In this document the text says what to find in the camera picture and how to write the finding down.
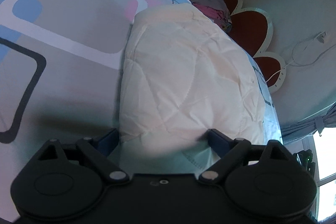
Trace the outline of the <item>cream quilted comforter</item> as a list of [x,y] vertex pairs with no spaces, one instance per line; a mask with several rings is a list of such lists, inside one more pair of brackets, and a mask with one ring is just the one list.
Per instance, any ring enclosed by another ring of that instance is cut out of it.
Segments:
[[218,160],[206,132],[264,142],[265,101],[243,49],[194,6],[135,16],[120,96],[120,167],[199,174]]

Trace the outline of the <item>red flower-shaped headboard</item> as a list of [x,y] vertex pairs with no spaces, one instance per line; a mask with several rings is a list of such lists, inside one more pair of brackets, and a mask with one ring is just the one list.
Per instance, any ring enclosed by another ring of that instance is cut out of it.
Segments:
[[269,92],[277,92],[286,77],[286,63],[277,53],[268,51],[274,33],[270,15],[260,8],[244,8],[242,0],[224,2],[232,20],[230,38],[254,59]]

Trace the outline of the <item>patterned grey pink bedsheet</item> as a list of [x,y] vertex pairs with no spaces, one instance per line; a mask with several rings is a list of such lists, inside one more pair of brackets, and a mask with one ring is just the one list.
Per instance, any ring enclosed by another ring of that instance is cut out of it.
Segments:
[[185,11],[206,37],[233,44],[188,0],[1,0],[1,221],[10,186],[44,142],[73,143],[118,125],[123,54],[145,9]]

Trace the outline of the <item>grey pink pillow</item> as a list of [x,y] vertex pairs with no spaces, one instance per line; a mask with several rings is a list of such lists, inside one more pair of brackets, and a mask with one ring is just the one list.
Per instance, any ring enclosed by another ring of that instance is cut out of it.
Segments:
[[232,28],[231,13],[224,0],[189,0],[206,17],[217,24],[224,32]]

